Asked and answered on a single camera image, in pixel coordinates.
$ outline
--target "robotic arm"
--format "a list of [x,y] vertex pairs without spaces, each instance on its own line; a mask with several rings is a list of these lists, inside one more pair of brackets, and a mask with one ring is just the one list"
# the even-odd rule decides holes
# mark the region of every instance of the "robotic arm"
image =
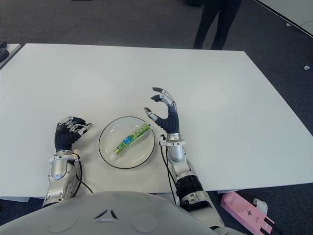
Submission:
[[83,119],[73,116],[58,122],[54,137],[56,154],[49,161],[51,164],[48,175],[49,188],[43,207],[76,195],[77,190],[74,187],[81,183],[81,179],[76,177],[77,170],[74,163],[79,162],[80,177],[82,177],[82,168],[79,150],[72,151],[72,144],[81,138],[91,126],[91,123],[86,124]]
[[148,117],[167,133],[166,137],[161,136],[160,145],[166,146],[167,149],[170,171],[175,181],[180,206],[186,211],[210,207],[209,196],[206,191],[203,191],[183,148],[186,142],[183,141],[179,132],[179,118],[175,101],[166,90],[156,87],[153,87],[153,90],[160,94],[151,97],[151,99],[155,102],[164,102],[167,105],[168,117],[162,119],[152,113],[149,108],[144,108],[144,110]]

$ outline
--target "white table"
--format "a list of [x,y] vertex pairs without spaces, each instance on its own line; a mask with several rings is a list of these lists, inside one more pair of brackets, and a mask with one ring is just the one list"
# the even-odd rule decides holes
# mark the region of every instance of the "white table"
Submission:
[[11,59],[12,56],[21,48],[21,44],[8,44],[6,49],[9,52],[9,56],[0,62],[0,69]]
[[[205,190],[313,181],[313,138],[240,51],[27,44],[0,71],[0,196],[44,196],[56,123],[93,123],[73,147],[94,190],[169,192],[158,145],[137,168],[105,163],[98,150],[112,120],[160,116],[152,87],[175,98],[188,159]],[[163,132],[153,125],[156,137]]]

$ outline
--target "toothpaste label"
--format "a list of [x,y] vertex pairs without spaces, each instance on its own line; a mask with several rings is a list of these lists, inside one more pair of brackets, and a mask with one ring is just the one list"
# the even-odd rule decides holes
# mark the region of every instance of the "toothpaste label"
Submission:
[[123,140],[123,142],[124,142],[124,144],[128,144],[130,141],[132,141],[132,139],[133,139],[133,138],[131,138],[131,136],[127,136],[127,137]]

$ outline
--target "small white object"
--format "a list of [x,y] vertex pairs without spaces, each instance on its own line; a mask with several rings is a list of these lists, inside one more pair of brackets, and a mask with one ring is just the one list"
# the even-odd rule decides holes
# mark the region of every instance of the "small white object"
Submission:
[[260,211],[267,215],[268,214],[268,205],[266,202],[261,201],[260,199],[254,198],[253,204],[256,205],[256,208],[260,209]]

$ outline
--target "person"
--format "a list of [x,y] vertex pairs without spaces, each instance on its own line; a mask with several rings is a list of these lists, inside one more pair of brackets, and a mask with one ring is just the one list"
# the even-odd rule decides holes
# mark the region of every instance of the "person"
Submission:
[[211,49],[222,50],[241,1],[242,0],[206,0],[193,49],[203,49],[207,31],[219,12],[217,32]]

